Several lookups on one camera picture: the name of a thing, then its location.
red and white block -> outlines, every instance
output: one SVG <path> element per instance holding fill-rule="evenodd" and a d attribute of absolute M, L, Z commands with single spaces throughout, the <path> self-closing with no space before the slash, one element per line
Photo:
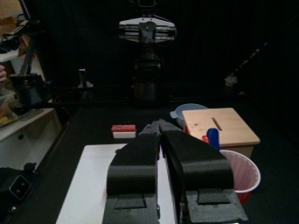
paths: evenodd
<path fill-rule="evenodd" d="M 133 124 L 112 125 L 110 128 L 113 138 L 134 138 L 136 126 Z"/>

black table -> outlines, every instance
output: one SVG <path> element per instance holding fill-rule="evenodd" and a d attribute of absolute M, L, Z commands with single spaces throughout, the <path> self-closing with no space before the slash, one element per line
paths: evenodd
<path fill-rule="evenodd" d="M 247 98 L 193 102 L 208 108 L 233 108 L 260 138 L 251 159 L 259 167 L 261 182 L 244 205 L 249 218 L 247 223 L 296 223 L 299 150 Z M 134 124 L 138 132 L 148 123 L 160 118 L 175 123 L 169 112 L 180 104 L 183 103 L 168 103 L 160 108 L 134 108 L 128 105 L 78 108 L 41 161 L 38 167 L 41 176 L 9 223 L 54 223 L 84 146 L 124 144 L 129 141 L 113 139 L 112 124 Z"/>

black backdrop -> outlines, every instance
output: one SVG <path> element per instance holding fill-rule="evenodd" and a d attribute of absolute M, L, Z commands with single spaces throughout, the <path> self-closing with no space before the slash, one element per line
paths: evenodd
<path fill-rule="evenodd" d="M 130 84 L 138 44 L 117 38 L 117 23 L 140 16 L 128 0 L 26 0 L 45 33 L 37 53 L 48 80 L 80 84 L 86 68 L 96 86 Z M 169 83 L 212 88 L 260 49 L 236 73 L 237 91 L 296 139 L 299 131 L 299 2 L 259 0 L 160 0 L 156 14 L 177 28 L 172 43 L 156 45 Z"/>

red cup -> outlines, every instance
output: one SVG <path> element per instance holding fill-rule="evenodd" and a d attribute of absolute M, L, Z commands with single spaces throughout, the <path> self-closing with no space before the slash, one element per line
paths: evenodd
<path fill-rule="evenodd" d="M 256 189 L 260 182 L 260 172 L 252 160 L 232 150 L 220 150 L 228 159 L 233 172 L 233 189 L 241 205 L 248 200 L 248 196 Z"/>

box lid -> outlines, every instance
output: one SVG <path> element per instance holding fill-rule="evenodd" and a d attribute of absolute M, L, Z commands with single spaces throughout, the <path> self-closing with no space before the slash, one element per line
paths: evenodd
<path fill-rule="evenodd" d="M 259 138 L 233 108 L 208 108 L 181 112 L 185 128 L 201 139 L 209 128 L 219 130 L 219 145 L 240 146 L 259 144 Z"/>

